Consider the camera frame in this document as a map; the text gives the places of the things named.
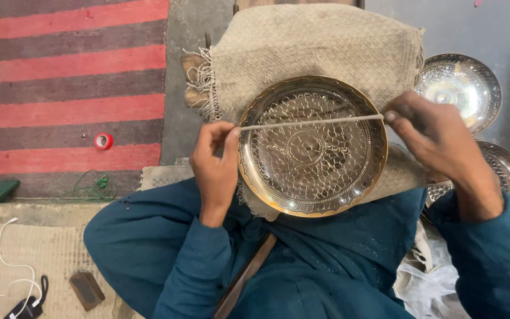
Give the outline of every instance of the person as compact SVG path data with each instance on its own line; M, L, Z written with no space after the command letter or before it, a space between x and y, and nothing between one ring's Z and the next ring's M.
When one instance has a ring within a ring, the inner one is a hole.
M510 196L454 105L407 92L388 109L386 122L416 159L455 185L429 218L447 240L462 305L472 318L510 318ZM427 190L319 219L252 218L234 196L238 135L231 123L202 125L195 178L136 192L89 222L84 242L117 294L145 318L210 318L271 232L277 243L229 318L411 318L392 286Z

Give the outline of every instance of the hand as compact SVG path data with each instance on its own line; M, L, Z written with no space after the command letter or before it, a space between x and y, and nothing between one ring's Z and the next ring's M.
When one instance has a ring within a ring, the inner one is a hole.
M462 220L482 221L502 213L499 179L454 105L406 92L391 101L388 110L386 121L416 159L452 180Z
M208 227L220 227L237 186L238 127L218 121L204 124L200 129L196 148L190 155L190 164L200 189L202 207L200 218ZM224 147L223 157L215 156Z

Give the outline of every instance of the person's left hand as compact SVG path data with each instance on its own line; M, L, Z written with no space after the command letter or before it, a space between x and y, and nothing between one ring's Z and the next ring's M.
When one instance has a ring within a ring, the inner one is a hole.
M220 227L231 205L237 186L237 147L239 127L218 121L204 124L196 148L190 155L190 165L202 197L200 218L208 227ZM215 156L223 146L223 157Z

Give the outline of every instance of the red tape roll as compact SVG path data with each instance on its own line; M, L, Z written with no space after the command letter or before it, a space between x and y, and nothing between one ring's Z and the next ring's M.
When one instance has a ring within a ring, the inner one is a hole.
M107 133L100 133L94 138L94 145L97 149L110 149L113 145L113 136Z

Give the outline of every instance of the silver bowl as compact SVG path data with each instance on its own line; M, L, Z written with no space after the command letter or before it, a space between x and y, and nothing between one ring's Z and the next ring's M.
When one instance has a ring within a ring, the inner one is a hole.
M499 176L501 188L510 195L510 152L493 143L476 141L481 149L485 161L491 166L495 174ZM429 207L443 194L452 190L451 182L445 182L429 187L429 195L426 199L426 206Z
M296 77L261 93L240 126L378 114L357 89L332 78ZM387 158L382 120L243 131L239 169L270 207L301 217L337 214L359 203Z
M501 108L501 87L485 64L462 54L439 54L424 62L416 93L456 105L471 134L490 126Z

